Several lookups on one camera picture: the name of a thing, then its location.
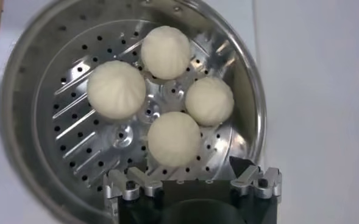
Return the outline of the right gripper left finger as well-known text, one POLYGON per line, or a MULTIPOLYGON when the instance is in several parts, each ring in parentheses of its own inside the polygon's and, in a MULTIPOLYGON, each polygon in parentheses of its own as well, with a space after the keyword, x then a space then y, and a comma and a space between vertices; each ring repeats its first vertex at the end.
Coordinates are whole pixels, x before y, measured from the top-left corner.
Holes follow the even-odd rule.
POLYGON ((103 176, 104 208, 118 210, 119 202, 146 199, 155 208, 163 207, 163 182, 154 180, 137 167, 127 172, 111 169, 103 176))

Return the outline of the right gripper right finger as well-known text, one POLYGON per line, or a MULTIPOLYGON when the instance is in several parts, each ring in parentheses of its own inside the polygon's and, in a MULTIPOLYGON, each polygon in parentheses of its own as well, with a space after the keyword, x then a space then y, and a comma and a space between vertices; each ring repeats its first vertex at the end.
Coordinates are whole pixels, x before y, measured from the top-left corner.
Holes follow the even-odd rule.
POLYGON ((260 199, 282 196, 282 173, 278 168, 269 167, 263 172, 251 160, 235 156, 229 157, 229 163, 236 176, 230 186, 239 196, 248 195, 251 189, 260 199))

